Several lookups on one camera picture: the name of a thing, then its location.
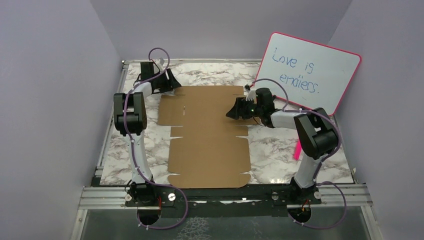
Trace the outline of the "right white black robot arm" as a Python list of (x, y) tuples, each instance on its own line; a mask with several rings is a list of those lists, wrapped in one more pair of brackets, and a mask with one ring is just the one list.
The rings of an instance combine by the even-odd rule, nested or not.
[(236, 98), (226, 117), (233, 120), (259, 118), (268, 128), (296, 130), (304, 155), (290, 181), (288, 196), (292, 202), (300, 204), (317, 185), (323, 162), (340, 148), (340, 133), (324, 108), (278, 109), (274, 100), (275, 96), (268, 88), (252, 90), (247, 96)]

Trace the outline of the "pink marker pen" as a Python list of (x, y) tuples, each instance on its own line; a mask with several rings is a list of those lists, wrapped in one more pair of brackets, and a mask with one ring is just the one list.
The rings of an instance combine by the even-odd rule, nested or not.
[(298, 161), (300, 159), (301, 152), (302, 152), (302, 146), (301, 146), (300, 140), (298, 140), (296, 145), (295, 145), (295, 149), (294, 149), (294, 153), (293, 153), (293, 159), (295, 161)]

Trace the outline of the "pink framed whiteboard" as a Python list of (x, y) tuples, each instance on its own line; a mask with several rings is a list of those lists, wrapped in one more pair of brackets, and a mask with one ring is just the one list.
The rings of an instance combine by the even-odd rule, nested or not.
[(335, 114), (362, 58), (359, 54), (274, 32), (260, 63), (255, 88), (307, 109)]

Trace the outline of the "brown cardboard box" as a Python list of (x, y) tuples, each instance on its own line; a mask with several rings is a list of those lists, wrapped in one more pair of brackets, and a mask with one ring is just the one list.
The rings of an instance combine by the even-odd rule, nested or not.
[(168, 181), (180, 189), (240, 188), (251, 180), (248, 127), (226, 116), (244, 88), (183, 86), (163, 95), (157, 124), (169, 126)]

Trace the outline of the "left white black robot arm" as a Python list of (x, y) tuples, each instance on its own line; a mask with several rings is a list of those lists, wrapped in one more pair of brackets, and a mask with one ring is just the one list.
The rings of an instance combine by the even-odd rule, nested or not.
[(157, 200), (154, 177), (147, 160), (145, 131), (147, 111), (145, 100), (155, 94), (171, 92), (182, 85), (170, 69), (153, 61), (141, 62), (140, 74), (128, 93), (113, 96), (113, 122), (128, 148), (131, 180), (126, 185), (127, 201), (152, 205)]

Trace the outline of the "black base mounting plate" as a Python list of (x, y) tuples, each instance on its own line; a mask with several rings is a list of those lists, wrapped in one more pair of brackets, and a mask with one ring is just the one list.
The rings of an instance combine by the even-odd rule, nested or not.
[(291, 198), (290, 183), (247, 184), (239, 188), (188, 188), (154, 186), (156, 200), (128, 201), (127, 187), (86, 187), (80, 207), (89, 210), (135, 210), (141, 216), (163, 218), (286, 217), (288, 208), (321, 204), (317, 187), (306, 197)]

